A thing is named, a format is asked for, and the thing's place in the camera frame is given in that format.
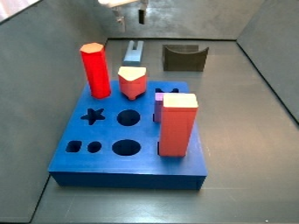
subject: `red rectangular block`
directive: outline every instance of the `red rectangular block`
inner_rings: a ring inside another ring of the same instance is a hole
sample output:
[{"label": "red rectangular block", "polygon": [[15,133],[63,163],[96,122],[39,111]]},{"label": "red rectangular block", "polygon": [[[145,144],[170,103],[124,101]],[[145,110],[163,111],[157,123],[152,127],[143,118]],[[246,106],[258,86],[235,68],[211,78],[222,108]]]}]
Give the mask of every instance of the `red rectangular block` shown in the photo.
[{"label": "red rectangular block", "polygon": [[163,95],[160,156],[186,156],[198,107],[195,94]]}]

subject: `white block top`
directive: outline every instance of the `white block top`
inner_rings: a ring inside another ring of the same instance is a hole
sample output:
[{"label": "white block top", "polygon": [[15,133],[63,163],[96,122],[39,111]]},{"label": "white block top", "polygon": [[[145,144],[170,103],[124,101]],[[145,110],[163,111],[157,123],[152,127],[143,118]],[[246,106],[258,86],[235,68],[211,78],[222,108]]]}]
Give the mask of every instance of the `white block top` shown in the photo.
[{"label": "white block top", "polygon": [[163,106],[165,108],[190,108],[196,109],[199,103],[195,94],[163,94]]},{"label": "white block top", "polygon": [[81,48],[80,51],[84,53],[97,53],[101,51],[103,49],[103,45],[99,43],[91,43],[91,44],[85,44]]},{"label": "white block top", "polygon": [[121,66],[117,74],[127,80],[133,81],[145,75],[145,67]]}]

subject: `purple block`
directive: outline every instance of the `purple block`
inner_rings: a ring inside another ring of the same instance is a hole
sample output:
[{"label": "purple block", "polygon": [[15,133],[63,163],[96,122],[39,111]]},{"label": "purple block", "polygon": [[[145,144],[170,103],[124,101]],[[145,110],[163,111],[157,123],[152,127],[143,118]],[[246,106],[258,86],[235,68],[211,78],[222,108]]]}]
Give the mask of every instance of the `purple block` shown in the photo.
[{"label": "purple block", "polygon": [[153,121],[161,122],[161,110],[164,105],[164,93],[155,93],[153,96]]}]

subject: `shape sorter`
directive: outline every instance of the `shape sorter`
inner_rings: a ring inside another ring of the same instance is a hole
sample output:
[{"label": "shape sorter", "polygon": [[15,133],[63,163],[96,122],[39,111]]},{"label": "shape sorter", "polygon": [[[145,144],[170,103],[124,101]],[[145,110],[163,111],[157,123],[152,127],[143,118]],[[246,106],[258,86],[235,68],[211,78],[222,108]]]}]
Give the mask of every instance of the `shape sorter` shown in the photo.
[{"label": "shape sorter", "polygon": [[157,155],[160,123],[153,122],[155,92],[188,93],[184,82],[148,81],[129,101],[119,82],[97,100],[85,86],[49,165],[61,186],[196,189],[207,177],[198,126],[184,157]]}]

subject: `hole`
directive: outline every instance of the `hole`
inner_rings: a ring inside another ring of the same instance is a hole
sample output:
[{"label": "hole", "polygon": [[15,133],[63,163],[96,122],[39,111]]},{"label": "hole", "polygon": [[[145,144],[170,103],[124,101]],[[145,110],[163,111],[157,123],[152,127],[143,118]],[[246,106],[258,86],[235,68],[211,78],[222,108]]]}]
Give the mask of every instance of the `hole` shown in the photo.
[{"label": "hole", "polygon": [[[159,87],[155,89],[155,92],[156,93],[164,93],[164,91]],[[174,93],[174,94],[180,93],[179,88],[174,88],[170,93]]]},{"label": "hole", "polygon": [[67,146],[67,152],[79,152],[81,146],[81,141],[69,141]]},{"label": "hole", "polygon": [[92,125],[95,121],[105,120],[105,117],[101,115],[103,111],[103,108],[99,110],[88,108],[88,113],[80,119],[88,120],[88,125]]},{"label": "hole", "polygon": [[92,143],[88,144],[88,152],[89,153],[99,152],[100,148],[101,148],[101,143],[100,142],[92,142]]},{"label": "hole", "polygon": [[133,126],[140,121],[140,115],[135,110],[128,109],[117,114],[116,120],[124,126]]},{"label": "hole", "polygon": [[119,156],[133,156],[141,149],[140,143],[133,140],[120,140],[113,143],[112,151]]}]

